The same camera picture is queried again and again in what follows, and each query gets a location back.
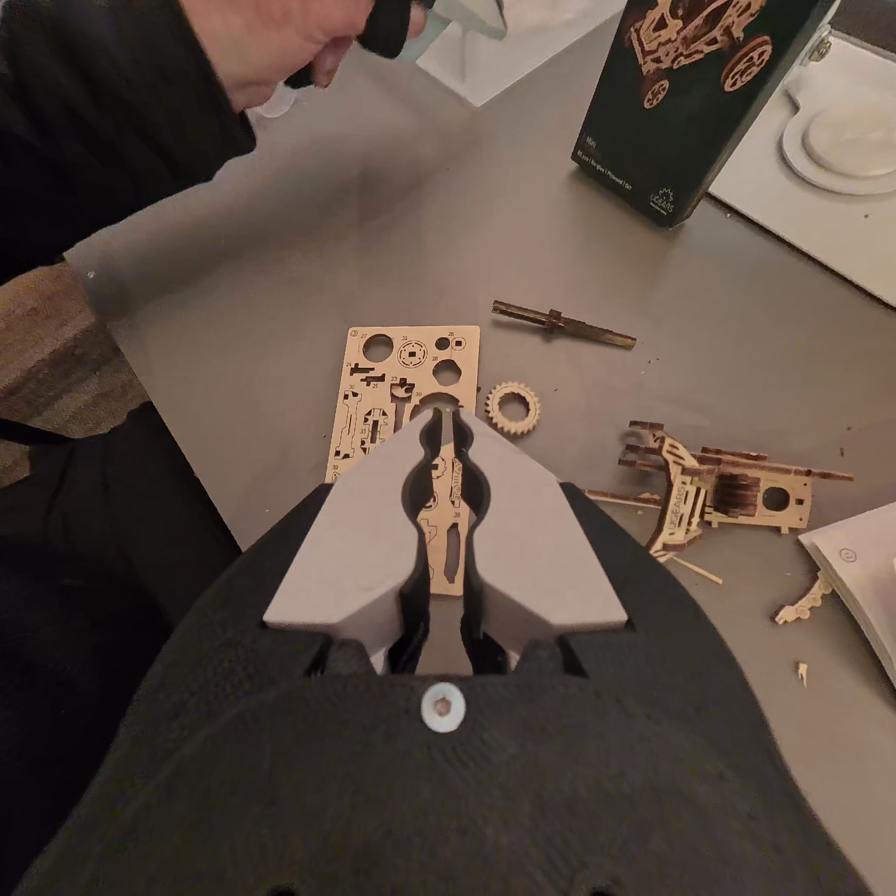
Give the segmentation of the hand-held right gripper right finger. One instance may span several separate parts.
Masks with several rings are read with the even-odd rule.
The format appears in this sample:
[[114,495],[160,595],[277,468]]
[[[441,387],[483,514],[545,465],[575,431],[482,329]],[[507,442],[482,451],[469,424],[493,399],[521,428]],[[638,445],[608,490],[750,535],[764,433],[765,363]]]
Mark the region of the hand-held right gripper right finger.
[[474,675],[502,675],[531,642],[615,631],[621,600],[561,481],[473,413],[453,413],[465,541],[462,642]]

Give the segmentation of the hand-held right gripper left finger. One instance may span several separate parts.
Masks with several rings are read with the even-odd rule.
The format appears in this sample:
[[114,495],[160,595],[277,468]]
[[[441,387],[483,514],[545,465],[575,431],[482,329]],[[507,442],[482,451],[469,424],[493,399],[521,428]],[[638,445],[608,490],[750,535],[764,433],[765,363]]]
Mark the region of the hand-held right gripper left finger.
[[441,448],[434,409],[335,481],[265,611],[269,628],[357,641],[392,673],[417,670],[431,594],[419,516]]

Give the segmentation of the wooden parts sheet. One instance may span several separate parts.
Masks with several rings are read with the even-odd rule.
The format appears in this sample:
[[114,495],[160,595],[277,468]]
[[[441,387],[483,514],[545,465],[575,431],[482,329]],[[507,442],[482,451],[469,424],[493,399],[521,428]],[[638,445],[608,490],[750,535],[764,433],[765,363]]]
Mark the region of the wooden parts sheet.
[[326,484],[345,474],[422,412],[442,410],[442,447],[431,462],[433,495],[420,511],[431,591],[461,597],[469,509],[455,457],[451,414],[476,409],[477,326],[349,329],[326,466]]

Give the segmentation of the wooden wheel axle assembly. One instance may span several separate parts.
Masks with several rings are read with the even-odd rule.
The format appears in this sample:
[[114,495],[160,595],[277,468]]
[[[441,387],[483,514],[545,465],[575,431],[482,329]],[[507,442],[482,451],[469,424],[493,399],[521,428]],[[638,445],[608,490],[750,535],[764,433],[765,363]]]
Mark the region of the wooden wheel axle assembly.
[[637,344],[637,340],[633,336],[570,318],[556,309],[542,312],[495,300],[492,303],[491,311],[493,315],[537,326],[551,335],[563,334],[571,338],[611,345],[625,350],[632,350]]

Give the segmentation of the white instruction booklet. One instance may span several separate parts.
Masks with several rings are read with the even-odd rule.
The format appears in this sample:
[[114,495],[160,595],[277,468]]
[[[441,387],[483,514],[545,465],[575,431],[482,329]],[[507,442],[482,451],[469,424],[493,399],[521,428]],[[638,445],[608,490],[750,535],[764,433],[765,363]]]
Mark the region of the white instruction booklet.
[[799,541],[895,683],[895,504],[805,532]]

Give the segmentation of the person's left forearm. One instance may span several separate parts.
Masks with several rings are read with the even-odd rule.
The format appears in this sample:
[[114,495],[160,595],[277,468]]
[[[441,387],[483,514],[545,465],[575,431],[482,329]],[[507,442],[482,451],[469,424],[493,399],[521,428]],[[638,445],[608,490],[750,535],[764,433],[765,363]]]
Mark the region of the person's left forearm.
[[254,148],[180,3],[2,2],[2,283]]

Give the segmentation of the person's left hand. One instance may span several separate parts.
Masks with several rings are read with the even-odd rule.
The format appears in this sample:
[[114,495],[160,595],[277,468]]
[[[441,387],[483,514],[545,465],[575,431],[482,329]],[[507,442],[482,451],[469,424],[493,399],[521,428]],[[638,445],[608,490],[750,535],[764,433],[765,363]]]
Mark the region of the person's left hand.
[[236,113],[263,105],[311,67],[328,87],[363,32],[373,1],[182,1],[186,18]]

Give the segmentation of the white stand base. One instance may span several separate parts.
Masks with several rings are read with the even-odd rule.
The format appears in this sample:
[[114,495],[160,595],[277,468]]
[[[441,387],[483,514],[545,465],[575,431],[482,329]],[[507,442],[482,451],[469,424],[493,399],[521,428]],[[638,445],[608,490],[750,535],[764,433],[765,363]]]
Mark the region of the white stand base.
[[624,1],[436,1],[399,61],[415,63],[473,106],[520,81],[618,15]]

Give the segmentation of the thin wooden sliver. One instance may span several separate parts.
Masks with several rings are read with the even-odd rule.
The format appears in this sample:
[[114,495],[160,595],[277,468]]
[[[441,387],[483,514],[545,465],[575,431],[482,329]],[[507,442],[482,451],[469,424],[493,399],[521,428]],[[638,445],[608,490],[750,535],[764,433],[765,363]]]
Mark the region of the thin wooden sliver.
[[672,555],[671,557],[669,557],[668,559],[669,559],[671,562],[675,562],[675,563],[677,563],[678,565],[687,568],[687,569],[690,570],[691,572],[693,572],[693,573],[695,573],[695,574],[698,574],[698,575],[700,575],[701,577],[703,577],[703,578],[705,578],[705,579],[707,579],[707,580],[709,580],[709,581],[712,581],[712,582],[714,582],[714,583],[716,583],[716,584],[718,584],[718,585],[722,585],[722,584],[724,584],[724,580],[723,580],[723,578],[721,578],[721,577],[719,577],[719,576],[717,576],[717,575],[715,575],[715,574],[713,574],[713,573],[711,573],[711,572],[709,572],[709,571],[707,571],[707,570],[701,568],[700,566],[697,566],[697,565],[695,565],[695,564],[693,564],[693,563],[691,563],[691,562],[688,562],[688,561],[682,559],[680,556],[678,556],[678,555],[676,555],[676,554],[673,554],[673,555]]

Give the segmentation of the toothed wooden strip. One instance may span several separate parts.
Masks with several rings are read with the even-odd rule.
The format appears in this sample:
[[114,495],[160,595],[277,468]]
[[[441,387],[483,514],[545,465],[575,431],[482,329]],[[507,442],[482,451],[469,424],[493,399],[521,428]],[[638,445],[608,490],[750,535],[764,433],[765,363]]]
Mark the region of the toothed wooden strip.
[[821,607],[823,599],[832,592],[833,584],[830,578],[820,570],[812,586],[795,603],[780,608],[771,620],[778,625],[808,620],[812,611]]

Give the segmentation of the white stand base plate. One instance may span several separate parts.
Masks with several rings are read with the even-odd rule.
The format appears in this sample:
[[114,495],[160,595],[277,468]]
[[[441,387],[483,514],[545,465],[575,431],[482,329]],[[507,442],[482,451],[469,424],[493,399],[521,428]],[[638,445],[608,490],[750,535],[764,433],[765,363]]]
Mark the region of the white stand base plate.
[[895,305],[894,56],[831,31],[805,53],[710,192]]

